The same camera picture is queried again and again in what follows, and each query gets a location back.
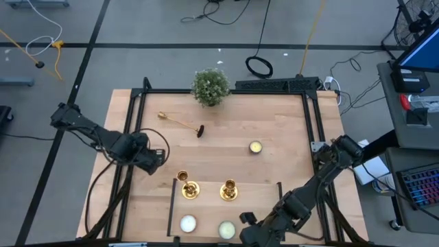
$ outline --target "concrete floor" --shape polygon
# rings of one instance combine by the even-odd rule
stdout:
[[[70,0],[70,8],[40,9],[42,14],[63,26],[64,42],[85,44],[83,48],[62,50],[59,70],[65,78],[64,82],[58,82],[36,69],[18,49],[0,47],[0,75],[32,76],[36,79],[33,87],[0,88],[0,105],[13,107],[15,114],[15,120],[6,130],[8,133],[38,137],[55,135],[55,130],[49,126],[49,117],[58,103],[65,102],[70,94],[103,2]],[[180,23],[182,17],[201,14],[204,0],[111,0],[97,42],[255,44],[259,40],[267,2],[252,0],[236,24],[223,26],[206,19]],[[245,1],[225,0],[213,17],[219,21],[233,20],[245,4]],[[319,4],[319,0],[272,1],[263,43],[304,45]],[[328,0],[311,43],[358,47],[357,50],[342,46],[310,50],[304,75],[318,75],[324,79],[336,61],[355,55],[362,46],[378,45],[392,27],[396,6],[396,0]],[[4,3],[0,3],[0,23],[1,29],[23,43],[37,36],[56,36],[58,33],[56,26],[41,19],[31,9],[13,10]],[[2,42],[6,42],[6,39],[0,36]],[[206,67],[223,69],[232,84],[236,80],[254,78],[244,64],[245,59],[254,54],[254,49],[198,47],[202,46],[195,45],[191,49],[94,48],[76,104],[85,115],[103,124],[112,90],[139,87],[144,76],[150,79],[154,88],[166,89],[189,88],[194,72]],[[262,49],[259,55],[272,63],[273,78],[290,78],[298,73],[303,50]],[[49,49],[38,59],[51,69],[56,51]],[[388,59],[384,52],[361,55],[357,60],[362,72],[352,70],[349,64],[341,64],[334,69],[334,76],[343,91],[356,96],[378,78],[376,64]],[[360,103],[382,95],[382,88],[378,86]],[[342,104],[340,110],[346,107],[347,104]],[[342,121],[345,132],[358,141],[372,141],[392,129],[385,100],[352,109],[342,116]],[[15,243],[50,147],[50,141],[9,137],[1,141],[0,246]],[[28,244],[75,237],[94,160],[94,151],[70,134],[64,135],[27,238]],[[399,232],[391,230],[387,225],[394,218],[390,199],[378,196],[369,186],[359,187],[359,193],[371,241],[394,246],[432,246],[439,241],[439,236],[435,235],[410,233],[405,229]]]

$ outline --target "keyboard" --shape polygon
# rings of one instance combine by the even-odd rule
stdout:
[[[425,208],[439,204],[439,164],[397,172],[396,175],[405,195],[417,206]]]
[[[269,80],[246,80],[237,81],[235,87],[238,90],[265,90],[302,92],[304,90],[316,90],[320,85],[318,77],[310,78],[285,78]]]

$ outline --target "potted plant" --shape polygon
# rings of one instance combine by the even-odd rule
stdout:
[[[205,69],[196,72],[192,84],[192,94],[203,107],[218,105],[223,97],[230,94],[226,75],[218,69]]]

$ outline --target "white cable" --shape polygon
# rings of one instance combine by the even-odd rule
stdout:
[[[60,34],[59,34],[56,38],[53,38],[53,37],[48,36],[48,35],[44,35],[44,36],[40,36],[40,37],[38,37],[38,38],[35,38],[34,40],[30,41],[30,42],[26,45],[26,48],[25,48],[26,53],[28,53],[28,54],[31,55],[31,56],[37,56],[37,55],[40,55],[40,54],[42,54],[43,52],[45,52],[47,49],[49,49],[49,47],[50,47],[53,43],[55,43],[56,41],[58,41],[58,39],[61,37],[61,34],[62,34],[62,27],[61,27],[60,24],[56,23],[55,21],[52,21],[51,19],[47,18],[46,16],[43,16],[38,10],[36,10],[36,8],[32,5],[32,3],[30,2],[30,0],[27,0],[27,2],[30,4],[30,6],[32,7],[32,9],[35,11],[35,13],[37,13],[39,16],[43,17],[46,21],[49,21],[50,23],[53,23],[53,24],[57,25],[57,26],[60,28]],[[39,39],[42,39],[42,38],[50,38],[50,43],[46,46],[46,48],[44,48],[43,50],[41,50],[40,52],[35,53],[35,54],[31,54],[31,53],[29,53],[29,52],[28,52],[28,49],[29,49],[30,44],[32,44],[33,42],[35,42],[35,41],[37,41],[37,40],[39,40]]]
[[[329,88],[331,88],[331,83],[332,83],[332,81],[334,81],[336,84],[337,84],[337,87],[338,87],[338,91],[342,91],[342,88],[340,87],[340,83],[338,83],[338,81],[335,79],[335,78],[333,78],[332,76],[327,76],[327,78],[324,80],[324,82],[323,82],[323,88],[327,91],[327,90],[329,90]],[[342,103],[342,96],[341,95],[338,95],[338,102],[337,102],[337,105],[339,106],[340,104]]]

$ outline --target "wooden table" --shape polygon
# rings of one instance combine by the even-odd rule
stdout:
[[[123,130],[129,101],[130,90],[113,91],[105,128]],[[337,138],[343,134],[343,127],[335,94],[319,91],[318,102],[326,139]],[[206,130],[203,137],[198,139],[193,130],[172,121],[159,119],[159,111],[194,126],[204,124]],[[313,111],[310,112],[314,135],[318,140]],[[166,236],[171,186],[172,179],[182,169],[187,170],[190,180],[194,181],[223,183],[232,178],[237,183],[282,182],[283,193],[303,186],[313,176],[304,116],[302,97],[299,95],[231,95],[219,106],[203,108],[190,94],[148,93],[142,128],[153,128],[161,132],[169,141],[171,154],[168,162],[152,176],[137,167],[134,168],[123,241],[172,242],[172,237]],[[148,136],[152,148],[166,149],[156,134],[149,132]],[[248,145],[254,140],[263,144],[262,153],[256,156],[248,154]],[[91,181],[106,165],[105,158],[98,154]],[[115,167],[111,167],[98,180],[92,192],[90,226],[96,223],[108,206],[114,170]],[[359,235],[368,239],[352,172],[343,171],[334,184],[340,211]],[[329,210],[328,214],[331,236],[332,239],[336,239]],[[114,217],[119,217],[118,210]],[[113,220],[113,233],[116,221]],[[322,236],[315,209],[300,232],[314,237]],[[78,236],[84,234],[83,212]],[[182,236],[181,242],[223,241],[216,237]],[[318,242],[287,234],[285,243]]]

